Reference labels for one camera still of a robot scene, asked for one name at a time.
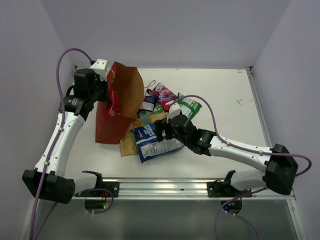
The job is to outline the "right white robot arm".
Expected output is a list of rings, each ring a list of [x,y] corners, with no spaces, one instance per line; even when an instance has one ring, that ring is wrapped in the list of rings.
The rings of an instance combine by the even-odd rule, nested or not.
[[[251,170],[228,172],[222,183],[227,196],[250,188],[269,188],[285,196],[292,191],[298,163],[281,144],[268,148],[231,143],[227,138],[220,140],[216,132],[196,128],[183,114],[157,120],[154,125],[159,142],[178,140],[195,154],[226,158],[250,166]]]

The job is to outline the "blue Doritos chips bag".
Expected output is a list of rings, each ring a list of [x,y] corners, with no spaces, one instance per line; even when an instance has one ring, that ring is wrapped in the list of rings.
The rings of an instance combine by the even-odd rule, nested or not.
[[[155,157],[177,151],[184,146],[175,138],[167,139],[164,131],[162,132],[163,140],[158,141],[154,123],[134,128],[132,132],[142,164]]]

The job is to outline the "red paper bag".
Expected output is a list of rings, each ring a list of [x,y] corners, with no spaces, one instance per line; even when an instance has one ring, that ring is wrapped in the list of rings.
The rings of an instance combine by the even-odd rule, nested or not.
[[[129,125],[138,113],[145,98],[143,79],[134,66],[126,66],[115,61],[107,74],[108,91],[113,87],[120,101],[120,113],[107,116],[108,101],[99,101],[95,118],[95,142],[119,144]]]

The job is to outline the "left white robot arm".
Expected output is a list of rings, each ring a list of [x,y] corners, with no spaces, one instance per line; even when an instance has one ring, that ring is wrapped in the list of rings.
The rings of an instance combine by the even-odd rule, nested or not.
[[[67,204],[82,192],[103,193],[101,173],[84,170],[75,179],[66,178],[66,166],[75,139],[94,108],[95,102],[108,100],[107,71],[93,67],[77,69],[59,106],[57,123],[41,159],[22,180],[33,197]]]

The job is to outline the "pink Real chips bag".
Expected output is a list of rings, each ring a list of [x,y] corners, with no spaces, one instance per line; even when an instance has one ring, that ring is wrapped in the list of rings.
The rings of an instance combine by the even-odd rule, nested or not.
[[[109,94],[109,102],[108,102],[108,108],[107,108],[107,116],[114,117],[120,114],[120,110],[121,110],[120,99],[113,87],[109,88],[108,94]]]

